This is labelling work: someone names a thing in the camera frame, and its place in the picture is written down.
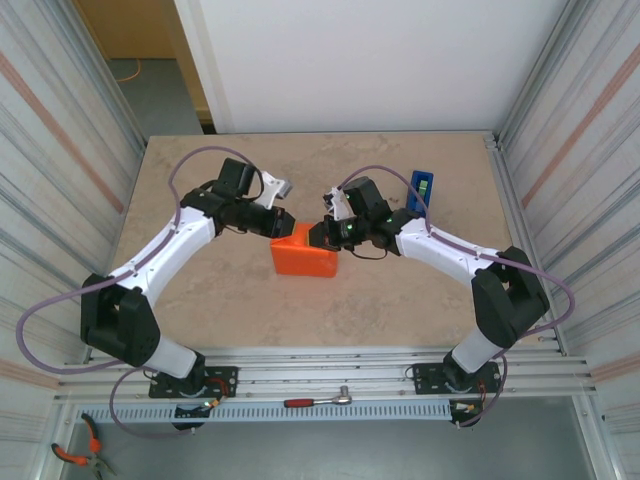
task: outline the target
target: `orange block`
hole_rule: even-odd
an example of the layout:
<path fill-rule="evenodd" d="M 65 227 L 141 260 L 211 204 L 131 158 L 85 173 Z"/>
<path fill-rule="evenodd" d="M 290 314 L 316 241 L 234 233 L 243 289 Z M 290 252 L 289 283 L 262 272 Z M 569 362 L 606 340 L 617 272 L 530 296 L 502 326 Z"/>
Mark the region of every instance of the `orange block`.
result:
<path fill-rule="evenodd" d="M 271 240 L 271 256 L 276 272 L 281 275 L 335 277 L 338 254 L 309 246 L 312 223 L 296 223 L 293 235 Z"/>

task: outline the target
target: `beige table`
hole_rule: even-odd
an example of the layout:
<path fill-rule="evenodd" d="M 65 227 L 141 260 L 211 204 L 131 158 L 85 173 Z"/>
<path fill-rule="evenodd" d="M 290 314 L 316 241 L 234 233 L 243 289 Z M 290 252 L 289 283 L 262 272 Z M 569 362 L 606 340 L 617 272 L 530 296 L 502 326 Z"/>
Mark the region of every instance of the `beige table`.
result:
<path fill-rule="evenodd" d="M 203 145 L 235 148 L 294 189 L 279 204 L 298 221 L 324 215 L 322 195 L 356 168 L 381 163 L 410 176 L 435 174 L 433 223 L 484 246 L 510 245 L 480 134 L 280 134 L 153 137 L 144 157 L 115 265 L 138 252 L 170 219 L 166 186 L 175 163 Z M 224 154 L 202 153 L 176 185 L 181 195 L 216 178 Z M 406 187 L 371 172 L 392 208 Z M 359 253 L 377 255 L 370 247 Z M 333 279 L 278 276 L 269 239 L 225 232 L 169 283 L 155 313 L 162 331 L 191 347 L 452 345 L 475 325 L 470 291 L 417 261 L 364 261 L 341 252 Z"/>

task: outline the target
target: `red-handled pliers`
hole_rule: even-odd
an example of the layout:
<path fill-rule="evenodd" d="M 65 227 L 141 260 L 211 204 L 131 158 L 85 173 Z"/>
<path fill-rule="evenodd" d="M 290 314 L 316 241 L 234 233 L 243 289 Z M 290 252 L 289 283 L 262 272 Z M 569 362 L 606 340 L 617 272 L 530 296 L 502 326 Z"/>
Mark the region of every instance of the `red-handled pliers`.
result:
<path fill-rule="evenodd" d="M 57 443 L 51 444 L 51 450 L 53 450 L 53 454 L 63 462 L 74 463 L 81 467 L 91 467 L 93 474 L 98 480 L 102 480 L 100 467 L 104 467 L 109 471 L 109 473 L 111 473 L 112 475 L 116 475 L 116 472 L 113 471 L 109 464 L 98 456 L 98 453 L 100 453 L 100 450 L 102 450 L 102 443 L 98 438 L 98 427 L 96 425 L 96 422 L 94 422 L 93 418 L 91 418 L 86 413 L 83 413 L 80 418 L 82 418 L 82 420 L 84 420 L 84 423 L 87 424 L 87 427 L 89 427 L 89 450 L 91 451 L 91 455 L 88 457 L 69 455 Z"/>

